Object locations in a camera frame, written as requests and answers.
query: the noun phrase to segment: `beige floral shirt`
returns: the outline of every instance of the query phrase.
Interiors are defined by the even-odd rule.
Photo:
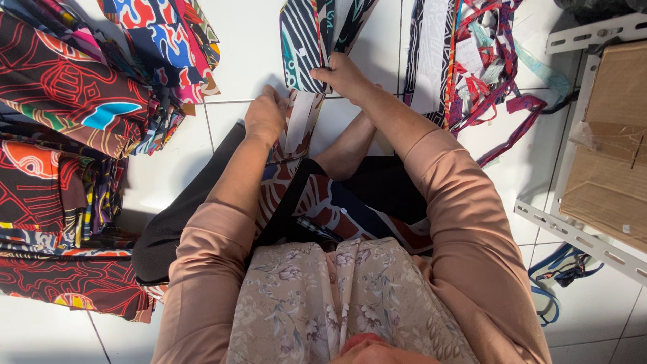
[[[355,334],[443,363],[477,363],[411,256],[393,238],[258,248],[236,304],[227,363],[327,363]]]

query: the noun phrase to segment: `left hand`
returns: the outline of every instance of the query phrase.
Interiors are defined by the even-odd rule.
[[[259,137],[274,145],[285,127],[285,111],[290,100],[281,98],[272,86],[263,86],[261,96],[249,105],[245,115],[245,137]]]

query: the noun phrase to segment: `hand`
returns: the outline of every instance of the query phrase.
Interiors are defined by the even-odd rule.
[[[263,86],[258,96],[247,109],[245,115],[245,137],[259,137],[262,141],[274,145],[285,127],[285,111],[290,103],[288,98],[281,98],[272,86]]]
[[[344,53],[333,52],[330,55],[330,68],[331,71],[325,68],[312,69],[310,75],[330,84],[339,95],[350,100],[353,105],[359,105],[358,99],[364,96],[368,89],[375,87]]]

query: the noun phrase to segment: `cardboard box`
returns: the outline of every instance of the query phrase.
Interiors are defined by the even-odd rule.
[[[608,47],[560,212],[647,253],[647,41]]]

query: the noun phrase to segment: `leg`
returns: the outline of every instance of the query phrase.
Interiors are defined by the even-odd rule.
[[[139,283],[156,285],[168,282],[168,268],[175,260],[175,249],[180,244],[184,226],[209,195],[243,138],[245,127],[236,123],[209,163],[146,227],[133,249],[133,267]]]
[[[335,181],[348,179],[366,156],[376,132],[373,123],[360,112],[339,138],[313,160]]]

